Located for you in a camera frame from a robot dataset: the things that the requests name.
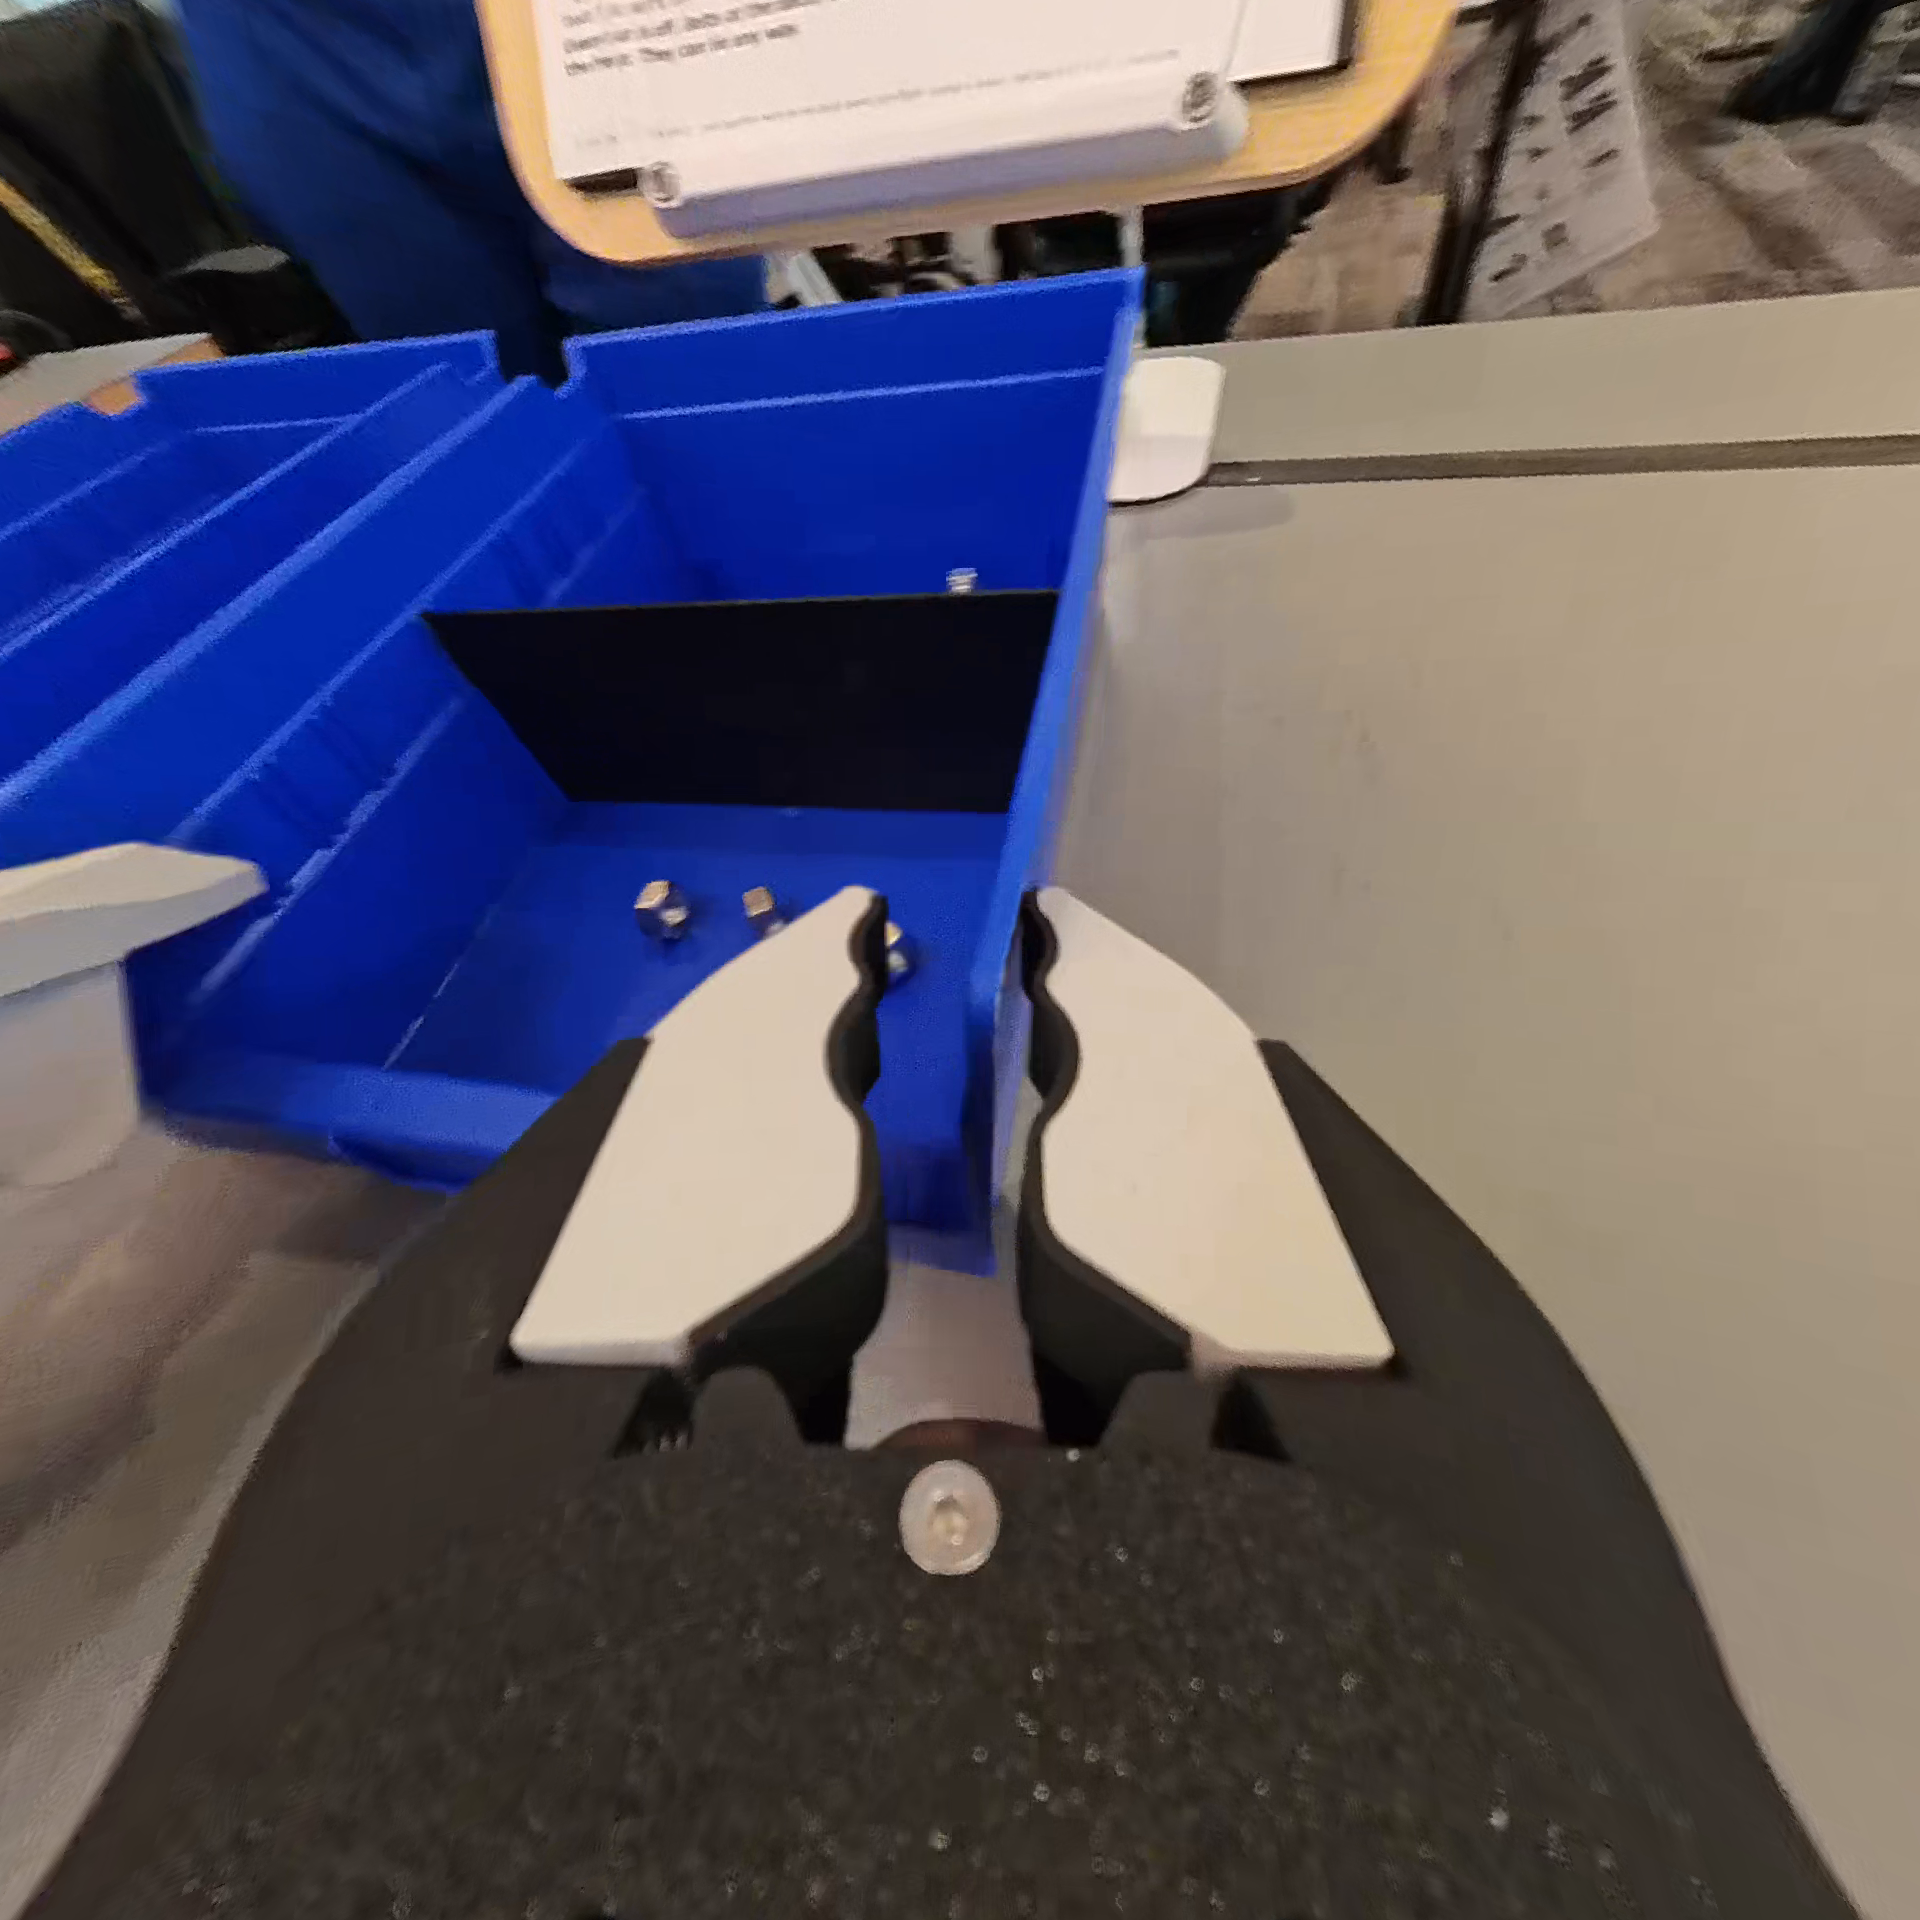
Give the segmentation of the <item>black jacket yellow stripe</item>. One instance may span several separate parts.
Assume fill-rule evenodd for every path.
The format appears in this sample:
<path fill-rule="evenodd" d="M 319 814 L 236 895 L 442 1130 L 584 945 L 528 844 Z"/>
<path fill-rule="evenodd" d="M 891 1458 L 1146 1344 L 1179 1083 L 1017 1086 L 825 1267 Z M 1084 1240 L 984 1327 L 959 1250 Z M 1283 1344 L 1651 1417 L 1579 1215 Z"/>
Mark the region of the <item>black jacket yellow stripe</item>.
<path fill-rule="evenodd" d="M 4 4 L 4 370 L 205 335 L 225 355 L 352 343 L 212 166 L 177 24 L 152 4 Z"/>

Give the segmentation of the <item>black bin divider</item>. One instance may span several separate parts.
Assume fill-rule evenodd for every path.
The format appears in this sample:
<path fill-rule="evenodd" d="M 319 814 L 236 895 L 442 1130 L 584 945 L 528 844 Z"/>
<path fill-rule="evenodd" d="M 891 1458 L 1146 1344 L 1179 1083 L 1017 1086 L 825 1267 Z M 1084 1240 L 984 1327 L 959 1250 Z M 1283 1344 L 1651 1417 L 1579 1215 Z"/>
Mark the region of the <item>black bin divider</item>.
<path fill-rule="evenodd" d="M 1007 812 L 1057 593 L 432 614 L 567 800 Z"/>

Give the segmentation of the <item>blue plastic bin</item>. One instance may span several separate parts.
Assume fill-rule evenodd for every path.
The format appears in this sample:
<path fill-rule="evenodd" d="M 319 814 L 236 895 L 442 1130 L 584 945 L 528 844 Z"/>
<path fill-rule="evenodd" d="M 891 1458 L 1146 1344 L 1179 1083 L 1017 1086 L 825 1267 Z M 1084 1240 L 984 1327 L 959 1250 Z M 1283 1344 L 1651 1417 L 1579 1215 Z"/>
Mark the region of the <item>blue plastic bin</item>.
<path fill-rule="evenodd" d="M 129 960 L 184 1130 L 457 1192 L 618 1042 L 864 884 L 920 951 L 871 1116 L 907 1256 L 993 1270 L 1023 896 L 1059 841 L 1137 280 L 621 331 L 557 390 L 492 339 L 157 369 L 4 438 L 4 867 L 113 844 L 259 864 Z M 1007 812 L 567 800 L 432 614 L 1057 593 Z M 635 927 L 674 881 L 688 938 Z"/>

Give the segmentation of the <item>white board stand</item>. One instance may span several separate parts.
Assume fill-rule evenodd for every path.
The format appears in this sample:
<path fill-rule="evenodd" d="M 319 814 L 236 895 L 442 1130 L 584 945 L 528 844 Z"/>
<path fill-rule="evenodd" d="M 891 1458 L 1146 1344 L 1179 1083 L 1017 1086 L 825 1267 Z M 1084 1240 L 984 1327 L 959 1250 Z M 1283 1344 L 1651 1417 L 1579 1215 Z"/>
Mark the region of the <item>white board stand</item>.
<path fill-rule="evenodd" d="M 1108 504 L 1155 505 L 1203 484 L 1213 465 L 1228 372 L 1204 353 L 1147 351 L 1138 291 L 1132 364 L 1121 391 Z"/>

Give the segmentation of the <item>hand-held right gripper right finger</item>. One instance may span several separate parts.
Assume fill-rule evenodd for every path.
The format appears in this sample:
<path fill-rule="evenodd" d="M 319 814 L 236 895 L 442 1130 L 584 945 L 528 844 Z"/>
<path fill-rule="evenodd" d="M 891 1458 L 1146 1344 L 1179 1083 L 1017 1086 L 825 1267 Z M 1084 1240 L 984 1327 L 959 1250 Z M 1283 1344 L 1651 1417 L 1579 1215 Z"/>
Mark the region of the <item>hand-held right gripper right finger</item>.
<path fill-rule="evenodd" d="M 1044 1435 L 1141 1384 L 1377 1385 L 1397 1343 L 1255 1028 L 1065 887 L 1023 903 L 1017 1307 Z"/>

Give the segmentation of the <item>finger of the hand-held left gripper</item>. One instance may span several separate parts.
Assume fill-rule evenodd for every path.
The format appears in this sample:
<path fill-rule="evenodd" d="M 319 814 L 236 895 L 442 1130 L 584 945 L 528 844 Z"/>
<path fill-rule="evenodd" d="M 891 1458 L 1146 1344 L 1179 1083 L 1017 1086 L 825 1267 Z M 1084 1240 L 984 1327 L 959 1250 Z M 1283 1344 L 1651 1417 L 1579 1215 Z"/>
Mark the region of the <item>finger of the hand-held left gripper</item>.
<path fill-rule="evenodd" d="M 132 1139 L 129 958 L 265 889 L 242 858 L 146 844 L 3 874 L 3 1187 L 76 1182 Z"/>

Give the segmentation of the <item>white printed floor sheet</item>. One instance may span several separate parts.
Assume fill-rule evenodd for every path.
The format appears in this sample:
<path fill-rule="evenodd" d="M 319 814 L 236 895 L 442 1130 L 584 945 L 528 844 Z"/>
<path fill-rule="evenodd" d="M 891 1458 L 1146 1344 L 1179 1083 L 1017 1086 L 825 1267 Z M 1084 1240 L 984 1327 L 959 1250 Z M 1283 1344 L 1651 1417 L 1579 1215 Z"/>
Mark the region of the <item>white printed floor sheet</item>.
<path fill-rule="evenodd" d="M 1507 320 L 1657 231 L 1631 12 L 1543 4 L 1474 262 L 1469 320 Z"/>

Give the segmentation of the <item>wooden display board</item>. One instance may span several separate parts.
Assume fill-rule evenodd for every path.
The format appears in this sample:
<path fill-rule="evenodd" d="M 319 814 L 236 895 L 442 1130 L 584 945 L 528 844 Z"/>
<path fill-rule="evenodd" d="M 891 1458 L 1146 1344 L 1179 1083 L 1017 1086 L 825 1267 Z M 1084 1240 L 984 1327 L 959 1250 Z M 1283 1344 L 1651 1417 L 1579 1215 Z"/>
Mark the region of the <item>wooden display board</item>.
<path fill-rule="evenodd" d="M 1300 186 L 1354 161 L 1429 83 L 1456 8 L 1442 3 L 1356 4 L 1351 63 L 1321 79 L 1263 81 L 1245 94 L 1245 135 L 1225 161 L 1160 174 L 1096 174 L 1079 162 L 1064 182 L 1026 191 L 978 191 L 939 200 L 928 186 L 896 186 L 875 208 L 813 218 L 752 218 L 709 236 L 682 238 L 660 227 L 640 193 L 587 195 L 565 184 L 547 140 L 537 12 L 523 3 L 475 4 L 487 51 L 496 127 L 516 184 L 547 230 L 575 250 L 618 267 L 652 270 L 704 256 L 785 255 L 866 246 L 922 231 L 1023 225 L 1074 214 L 1116 218 L 1167 202 L 1213 202 Z"/>

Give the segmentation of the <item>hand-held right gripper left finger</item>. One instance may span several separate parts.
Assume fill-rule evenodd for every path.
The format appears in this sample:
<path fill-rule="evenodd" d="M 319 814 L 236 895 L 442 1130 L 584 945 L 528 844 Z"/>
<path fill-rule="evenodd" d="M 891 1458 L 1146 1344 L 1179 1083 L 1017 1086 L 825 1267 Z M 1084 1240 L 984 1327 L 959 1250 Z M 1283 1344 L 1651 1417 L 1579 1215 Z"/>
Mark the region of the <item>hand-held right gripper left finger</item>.
<path fill-rule="evenodd" d="M 693 1398 L 773 1379 L 841 1447 L 889 1280 L 869 1096 L 884 896 L 849 884 L 664 1016 L 512 1329 L 527 1367 L 632 1370 Z"/>

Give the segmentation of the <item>printed instruction sheet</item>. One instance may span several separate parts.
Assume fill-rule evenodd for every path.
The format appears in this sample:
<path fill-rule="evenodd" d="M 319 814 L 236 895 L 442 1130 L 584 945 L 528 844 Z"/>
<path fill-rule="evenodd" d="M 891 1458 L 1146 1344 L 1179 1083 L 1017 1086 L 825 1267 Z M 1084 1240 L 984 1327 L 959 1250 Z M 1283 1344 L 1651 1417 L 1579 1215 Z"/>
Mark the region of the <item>printed instruction sheet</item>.
<path fill-rule="evenodd" d="M 1233 153 L 1241 84 L 1354 55 L 1339 3 L 543 3 L 565 182 L 677 208 L 1091 150 Z"/>

